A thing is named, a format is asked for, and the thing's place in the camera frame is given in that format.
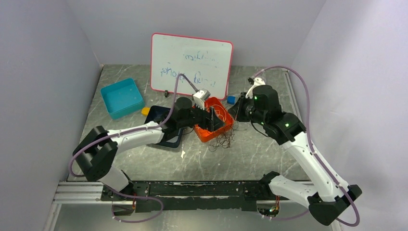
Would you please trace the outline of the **orange plastic bin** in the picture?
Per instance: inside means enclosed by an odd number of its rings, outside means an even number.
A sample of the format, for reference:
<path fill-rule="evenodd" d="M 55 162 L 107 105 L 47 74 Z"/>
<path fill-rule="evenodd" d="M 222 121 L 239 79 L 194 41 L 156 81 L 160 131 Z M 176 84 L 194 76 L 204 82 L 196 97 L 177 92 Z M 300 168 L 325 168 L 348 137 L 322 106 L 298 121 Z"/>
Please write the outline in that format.
<path fill-rule="evenodd" d="M 226 108 L 222 105 L 222 103 L 219 101 L 219 99 L 215 98 L 215 97 L 211 97 L 208 98 L 205 101 L 205 106 L 206 109 L 209 110 L 210 107 L 213 107 L 215 109 L 215 112 L 217 114 L 217 116 L 224 121 L 225 125 L 213 132 L 204 130 L 202 128 L 200 128 L 198 125 L 194 126 L 194 132 L 196 133 L 196 135 L 198 136 L 199 140 L 201 142 L 208 142 L 218 136 L 220 136 L 221 134 L 223 134 L 224 132 L 227 132 L 229 130 L 232 129 L 232 125 L 234 123 L 234 119 L 231 117 L 231 115 L 227 112 Z"/>

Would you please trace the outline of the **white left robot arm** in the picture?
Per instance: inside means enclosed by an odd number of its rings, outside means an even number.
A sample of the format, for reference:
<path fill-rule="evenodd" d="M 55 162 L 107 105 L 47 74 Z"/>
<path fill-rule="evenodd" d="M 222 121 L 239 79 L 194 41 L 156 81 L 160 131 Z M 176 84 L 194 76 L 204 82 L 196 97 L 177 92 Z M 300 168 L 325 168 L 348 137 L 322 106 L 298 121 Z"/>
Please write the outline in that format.
<path fill-rule="evenodd" d="M 87 181 L 101 182 L 121 200 L 133 194 L 133 183 L 124 171 L 113 166 L 115 156 L 148 144 L 166 142 L 186 127 L 198 126 L 214 132 L 225 125 L 213 108 L 202 109 L 186 97 L 141 126 L 122 130 L 93 128 L 73 152 L 73 158 Z"/>

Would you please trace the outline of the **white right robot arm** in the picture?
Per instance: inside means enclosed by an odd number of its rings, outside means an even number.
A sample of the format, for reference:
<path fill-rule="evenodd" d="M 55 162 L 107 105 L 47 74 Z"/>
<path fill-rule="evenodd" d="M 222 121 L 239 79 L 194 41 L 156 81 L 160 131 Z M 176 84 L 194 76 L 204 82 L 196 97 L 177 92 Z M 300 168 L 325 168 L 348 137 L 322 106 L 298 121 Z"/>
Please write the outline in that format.
<path fill-rule="evenodd" d="M 302 121 L 282 110 L 278 93 L 270 85 L 252 86 L 242 92 L 228 112 L 239 122 L 261 125 L 263 135 L 288 151 L 313 183 L 307 186 L 271 171 L 260 180 L 263 198 L 272 199 L 276 195 L 297 202 L 325 226 L 331 225 L 348 207 L 356 209 L 354 202 L 362 195 L 362 189 L 334 171 L 310 140 Z"/>

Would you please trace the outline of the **navy blue tray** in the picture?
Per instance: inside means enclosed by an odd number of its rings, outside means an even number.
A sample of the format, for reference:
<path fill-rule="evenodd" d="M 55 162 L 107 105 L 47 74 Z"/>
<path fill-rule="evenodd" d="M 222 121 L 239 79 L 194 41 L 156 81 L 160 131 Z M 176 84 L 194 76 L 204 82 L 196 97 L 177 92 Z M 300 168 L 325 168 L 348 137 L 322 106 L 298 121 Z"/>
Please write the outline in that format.
<path fill-rule="evenodd" d="M 170 108 L 168 107 L 153 105 L 150 108 L 144 123 L 146 124 L 148 122 L 154 121 L 155 119 L 158 119 L 159 117 L 163 116 L 165 113 L 168 113 L 169 111 L 170 111 Z M 183 132 L 184 132 L 184 129 L 181 128 L 179 129 L 177 136 L 173 137 L 170 140 L 162 141 L 162 142 L 159 142 L 153 145 L 174 148 L 174 149 L 178 148 L 182 140 Z"/>

